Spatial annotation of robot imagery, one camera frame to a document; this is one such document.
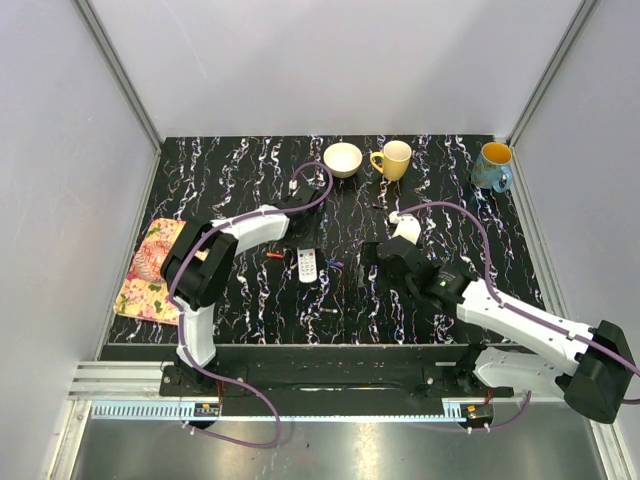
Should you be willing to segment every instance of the white bowl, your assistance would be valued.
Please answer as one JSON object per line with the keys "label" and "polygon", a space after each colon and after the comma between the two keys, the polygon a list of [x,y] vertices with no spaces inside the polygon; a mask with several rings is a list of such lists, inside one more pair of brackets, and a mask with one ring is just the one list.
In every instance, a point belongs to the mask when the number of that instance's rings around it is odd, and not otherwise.
{"label": "white bowl", "polygon": [[334,143],[325,150],[323,158],[334,177],[347,178],[358,171],[362,152],[351,143]]}

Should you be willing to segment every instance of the black marble tabletop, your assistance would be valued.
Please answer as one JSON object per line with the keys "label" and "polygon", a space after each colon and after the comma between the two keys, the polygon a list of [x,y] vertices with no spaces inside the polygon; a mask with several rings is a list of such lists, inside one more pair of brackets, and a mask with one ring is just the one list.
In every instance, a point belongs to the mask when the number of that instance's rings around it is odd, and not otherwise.
{"label": "black marble tabletop", "polygon": [[[393,139],[413,148],[411,166],[388,182],[369,164],[369,154]],[[364,154],[357,174],[336,179],[316,213],[319,279],[298,281],[295,251],[280,242],[238,256],[224,299],[216,305],[216,343],[468,343],[503,339],[444,315],[428,315],[393,289],[381,289],[377,270],[359,265],[362,242],[389,238],[393,210],[433,200],[468,208],[488,230],[493,278],[501,290],[535,306],[542,298],[511,195],[479,190],[469,173],[490,136],[193,137],[166,140],[138,242],[151,221],[198,214],[232,217],[286,195],[294,169],[322,161],[331,144],[353,143]],[[323,186],[320,169],[303,171]],[[422,210],[425,255],[481,271],[481,240],[471,222],[454,211]],[[268,251],[284,252],[283,260]],[[344,263],[328,267],[327,260]],[[176,343],[176,328],[116,316],[110,343]]]}

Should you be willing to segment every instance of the remote control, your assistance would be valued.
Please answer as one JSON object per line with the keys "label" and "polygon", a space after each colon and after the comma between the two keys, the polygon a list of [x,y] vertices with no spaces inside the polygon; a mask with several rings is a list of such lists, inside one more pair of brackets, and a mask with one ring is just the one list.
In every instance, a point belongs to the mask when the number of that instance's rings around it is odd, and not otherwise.
{"label": "remote control", "polygon": [[302,283],[312,283],[318,279],[315,249],[298,249],[298,276]]}

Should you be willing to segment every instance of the metallic floor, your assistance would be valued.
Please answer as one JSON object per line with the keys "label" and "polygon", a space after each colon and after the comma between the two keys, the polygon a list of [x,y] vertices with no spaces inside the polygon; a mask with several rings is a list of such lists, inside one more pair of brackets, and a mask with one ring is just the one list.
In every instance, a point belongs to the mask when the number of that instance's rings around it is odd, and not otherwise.
{"label": "metallic floor", "polygon": [[[501,421],[516,407],[496,410]],[[267,423],[223,422],[212,429],[256,442],[273,434]],[[518,424],[490,434],[441,433],[416,424],[288,423],[283,436],[276,450],[253,450],[190,436],[175,423],[89,420],[73,478],[606,478],[589,423],[562,404],[534,404]]]}

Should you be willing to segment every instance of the yellow cup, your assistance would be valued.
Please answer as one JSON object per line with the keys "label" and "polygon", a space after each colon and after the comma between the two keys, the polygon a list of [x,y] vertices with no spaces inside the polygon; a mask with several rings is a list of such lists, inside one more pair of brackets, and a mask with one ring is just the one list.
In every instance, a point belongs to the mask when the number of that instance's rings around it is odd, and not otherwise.
{"label": "yellow cup", "polygon": [[[376,162],[375,159],[378,157],[382,165]],[[400,140],[393,140],[384,146],[382,152],[372,153],[370,160],[373,168],[378,170],[384,178],[391,181],[400,180],[409,168],[411,147]]]}

